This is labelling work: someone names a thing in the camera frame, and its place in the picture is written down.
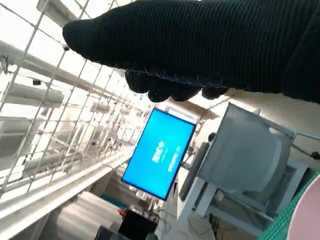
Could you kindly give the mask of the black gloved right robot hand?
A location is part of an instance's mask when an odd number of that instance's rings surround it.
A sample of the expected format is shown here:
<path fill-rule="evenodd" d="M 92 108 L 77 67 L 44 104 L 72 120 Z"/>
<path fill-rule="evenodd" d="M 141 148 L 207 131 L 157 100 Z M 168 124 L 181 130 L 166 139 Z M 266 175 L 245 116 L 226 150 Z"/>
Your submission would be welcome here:
<path fill-rule="evenodd" d="M 73 20 L 62 36 L 154 103 L 230 89 L 320 101 L 317 0 L 138 0 Z"/>

